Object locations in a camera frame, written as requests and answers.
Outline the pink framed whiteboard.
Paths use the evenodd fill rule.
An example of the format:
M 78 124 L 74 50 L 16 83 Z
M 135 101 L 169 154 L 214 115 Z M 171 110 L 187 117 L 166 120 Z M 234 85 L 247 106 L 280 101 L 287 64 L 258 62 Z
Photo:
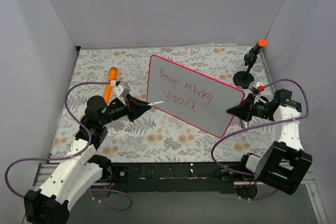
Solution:
M 233 85 L 159 55 L 150 57 L 146 100 L 165 101 L 154 107 L 215 137 L 223 137 L 233 120 L 226 110 L 244 97 Z

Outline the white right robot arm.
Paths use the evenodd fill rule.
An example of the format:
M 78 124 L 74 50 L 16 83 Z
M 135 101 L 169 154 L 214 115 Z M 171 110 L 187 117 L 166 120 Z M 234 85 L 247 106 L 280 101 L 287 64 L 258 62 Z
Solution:
M 292 195 L 312 164 L 312 156 L 303 150 L 299 136 L 301 104 L 292 100 L 292 92 L 277 90 L 271 101 L 250 93 L 227 113 L 249 122 L 252 117 L 276 122 L 275 141 L 259 157 L 248 153 L 238 166 L 238 176 L 248 181 L 253 177 L 277 190 Z

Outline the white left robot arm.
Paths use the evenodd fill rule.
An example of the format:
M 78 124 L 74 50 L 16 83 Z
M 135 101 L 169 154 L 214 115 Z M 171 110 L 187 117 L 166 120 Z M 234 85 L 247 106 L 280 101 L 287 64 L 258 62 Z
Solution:
M 106 125 L 127 117 L 133 122 L 151 108 L 148 102 L 128 94 L 106 104 L 99 95 L 87 101 L 85 115 L 69 152 L 37 190 L 24 196 L 26 219 L 30 223 L 66 223 L 76 201 L 96 182 L 111 178 L 110 160 L 96 151 L 108 130 Z

